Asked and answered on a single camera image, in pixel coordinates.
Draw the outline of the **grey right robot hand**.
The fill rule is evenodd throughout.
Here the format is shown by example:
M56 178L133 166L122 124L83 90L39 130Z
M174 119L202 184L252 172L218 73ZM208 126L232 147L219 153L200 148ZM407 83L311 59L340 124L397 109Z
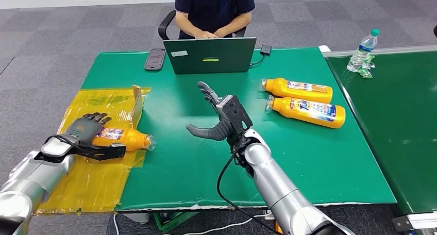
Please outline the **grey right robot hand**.
M231 134L232 127L229 118L223 111L222 102L224 101L224 98L219 97L216 92L203 81L198 81L197 86L200 88L200 92L205 95L205 100L210 103L217 113L219 122L212 128L198 128L195 125L189 124L186 126L186 129L191 135L199 138L215 141L227 139Z

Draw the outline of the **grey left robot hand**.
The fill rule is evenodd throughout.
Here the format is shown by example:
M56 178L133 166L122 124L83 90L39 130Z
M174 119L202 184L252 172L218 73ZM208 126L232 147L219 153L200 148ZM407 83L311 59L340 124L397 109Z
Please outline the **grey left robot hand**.
M112 118L107 113L87 113L76 119L64 134L77 137L82 145L91 145L93 139L110 120Z

